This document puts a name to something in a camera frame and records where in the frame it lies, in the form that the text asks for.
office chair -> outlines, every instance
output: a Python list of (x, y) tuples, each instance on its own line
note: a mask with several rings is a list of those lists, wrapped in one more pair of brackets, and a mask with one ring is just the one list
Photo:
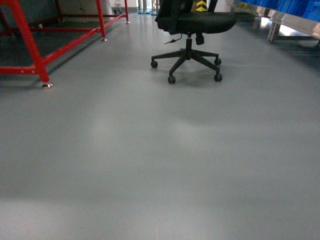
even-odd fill
[[(174, 71), (186, 60), (190, 59), (194, 59), (213, 69), (216, 72), (214, 76), (216, 82), (220, 82), (223, 78), (220, 74), (220, 68), (217, 67), (222, 63), (221, 59), (219, 59), (219, 54), (193, 50), (191, 35), (196, 34), (196, 44), (202, 45), (205, 43), (203, 33), (217, 34), (226, 32), (236, 24), (237, 19), (231, 12), (215, 12), (218, 0), (211, 0), (208, 11), (191, 12), (193, 1), (194, 0), (161, 0), (160, 10), (155, 19), (158, 28), (169, 32), (170, 35), (181, 34), (181, 37), (182, 34), (187, 35), (185, 49), (182, 48), (179, 51), (151, 57), (152, 68), (157, 68), (158, 66), (158, 62), (155, 61), (156, 59), (179, 57), (169, 71), (169, 84), (176, 82), (176, 77), (173, 76)], [(169, 43), (174, 43), (177, 40), (173, 39)], [(204, 57), (215, 57), (214, 64)]]

red metal frame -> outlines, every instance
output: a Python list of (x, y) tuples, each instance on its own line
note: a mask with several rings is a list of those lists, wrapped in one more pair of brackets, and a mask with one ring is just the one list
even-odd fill
[[(114, 22), (120, 20), (121, 18), (126, 18), (128, 23), (129, 15), (128, 15), (128, 5), (127, 0), (124, 0), (125, 4), (125, 14), (120, 15), (106, 15), (103, 14), (101, 0), (96, 0), (96, 6), (98, 14), (92, 15), (67, 15), (62, 14), (59, 1), (54, 0), (56, 9), (58, 12), (58, 16), (50, 19), (46, 19), (40, 22), (35, 22), (28, 24), (24, 12), (19, 4), (19, 0), (0, 0), (0, 6), (8, 6), (12, 12), (12, 15), (16, 21), (17, 28), (10, 28), (3, 12), (0, 9), (0, 21), (3, 25), (4, 31), (0, 32), (0, 36), (8, 35), (12, 36), (17, 29), (22, 35), (22, 38), (27, 46), (31, 59), (33, 61), (33, 65), (31, 66), (0, 66), (0, 74), (29, 74), (29, 75), (39, 75), (40, 79), (43, 83), (48, 84), (50, 82), (49, 75), (46, 70), (46, 65), (52, 63), (54, 60), (59, 58), (61, 55), (65, 54), (66, 52), (70, 51), (86, 39), (90, 38), (95, 33), (101, 33), (101, 36), (105, 39), (106, 38), (106, 31), (105, 28), (112, 25)], [(99, 27), (97, 28), (35, 28), (39, 24), (45, 24), (49, 22), (53, 22), (56, 20), (62, 20), (63, 17), (98, 17), (99, 18)], [(113, 18), (108, 22), (104, 22), (104, 17)], [(63, 32), (63, 33), (84, 33), (82, 36), (76, 38), (75, 40), (71, 41), (67, 45), (59, 48), (58, 50), (54, 51), (53, 53), (49, 54), (46, 57), (41, 57), (32, 32)]]

metal stand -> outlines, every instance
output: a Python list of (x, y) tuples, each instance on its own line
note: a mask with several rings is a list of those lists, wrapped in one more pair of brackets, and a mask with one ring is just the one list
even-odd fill
[[(106, 39), (106, 31), (105, 28), (112, 25), (114, 22), (120, 20), (121, 18), (126, 17), (126, 22), (129, 23), (128, 17), (128, 5), (127, 0), (124, 0), (125, 3), (125, 14), (120, 15), (104, 15), (102, 12), (101, 0), (96, 0), (96, 6), (98, 15), (66, 15), (61, 13), (61, 9), (59, 6), (58, 0), (54, 0), (55, 5), (58, 11), (58, 16), (50, 19), (43, 20), (41, 22), (35, 22), (32, 24), (28, 24), (24, 12), (20, 6), (19, 0), (0, 0), (0, 6), (8, 6), (12, 12), (12, 15), (16, 21), (18, 28), (10, 28), (6, 21), (6, 18), (2, 11), (0, 10), (0, 21), (3, 24), (4, 31), (0, 32), (0, 36), (8, 35), (11, 36), (12, 33), (15, 33), (17, 30), (21, 34), (28, 52), (31, 56), (33, 61), (33, 65), (31, 66), (1, 66), (0, 67), (0, 74), (29, 74), (29, 75), (39, 75), (41, 81), (44, 83), (42, 88), (43, 89), (51, 89), (53, 84), (50, 83), (49, 75), (46, 70), (46, 65), (52, 63), (54, 60), (59, 58), (61, 55), (65, 54), (66, 52), (70, 51), (83, 41), (90, 38), (92, 35), (96, 33), (101, 33), (102, 40), (105, 42)], [(35, 28), (38, 25), (42, 25), (45, 23), (50, 23), (56, 20), (63, 20), (63, 17), (93, 17), (99, 18), (99, 27), (96, 28)], [(107, 23), (104, 22), (104, 17), (113, 18), (112, 20), (108, 21)], [(53, 53), (49, 54), (46, 57), (41, 57), (32, 32), (51, 32), (51, 33), (83, 33), (82, 36), (76, 38), (72, 42), (68, 43), (67, 45), (59, 48), (58, 50), (54, 51)]]
[(312, 36), (279, 36), (281, 24), (272, 22), (271, 29), (269, 31), (267, 39), (270, 43), (274, 43), (276, 40), (293, 40), (293, 41), (314, 41), (315, 38)]

chair base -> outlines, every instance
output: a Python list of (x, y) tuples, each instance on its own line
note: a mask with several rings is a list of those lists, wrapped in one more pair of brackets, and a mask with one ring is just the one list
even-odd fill
[[(165, 54), (160, 54), (156, 56), (151, 57), (151, 66), (153, 68), (156, 68), (158, 66), (158, 63), (155, 61), (156, 59), (168, 59), (168, 58), (176, 58), (179, 57), (179, 59), (175, 62), (173, 67), (169, 71), (169, 78), (168, 81), (171, 84), (175, 83), (176, 78), (173, 76), (174, 72), (186, 61), (190, 59), (194, 59), (197, 62), (207, 66), (208, 68), (214, 70), (216, 72), (216, 75), (214, 76), (214, 79), (216, 82), (220, 82), (222, 80), (222, 75), (220, 75), (220, 68), (217, 67), (217, 65), (221, 64), (221, 60), (219, 59), (219, 54), (217, 53), (211, 53), (206, 51), (198, 51), (193, 50), (191, 48), (192, 46), (192, 39), (188, 36), (188, 39), (186, 40), (186, 48), (181, 48), (179, 51), (173, 51)], [(204, 57), (215, 57), (214, 64)]]

metal foot pad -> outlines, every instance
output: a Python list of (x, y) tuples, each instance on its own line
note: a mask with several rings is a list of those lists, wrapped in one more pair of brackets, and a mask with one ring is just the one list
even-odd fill
[(54, 87), (54, 85), (50, 82), (46, 82), (45, 84), (42, 85), (42, 89), (52, 89)]

